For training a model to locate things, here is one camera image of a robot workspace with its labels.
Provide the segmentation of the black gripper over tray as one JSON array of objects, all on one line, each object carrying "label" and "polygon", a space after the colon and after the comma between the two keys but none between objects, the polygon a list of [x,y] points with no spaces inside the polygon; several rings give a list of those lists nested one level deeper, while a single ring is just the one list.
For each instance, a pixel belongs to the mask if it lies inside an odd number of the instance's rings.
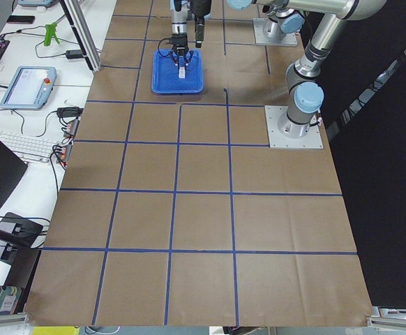
[{"label": "black gripper over tray", "polygon": [[191,11],[195,17],[205,17],[211,12],[211,0],[192,0]]}]

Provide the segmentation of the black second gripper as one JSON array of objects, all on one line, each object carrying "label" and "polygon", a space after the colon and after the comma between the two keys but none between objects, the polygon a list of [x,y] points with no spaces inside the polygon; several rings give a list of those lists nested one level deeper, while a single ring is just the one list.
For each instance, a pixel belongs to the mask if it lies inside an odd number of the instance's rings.
[{"label": "black second gripper", "polygon": [[[204,42],[205,19],[195,16],[195,47],[201,48]],[[179,56],[184,56],[185,66],[188,66],[193,58],[194,51],[189,51],[188,35],[186,33],[174,33],[170,38],[172,50],[169,57],[175,66],[179,65]]]}]

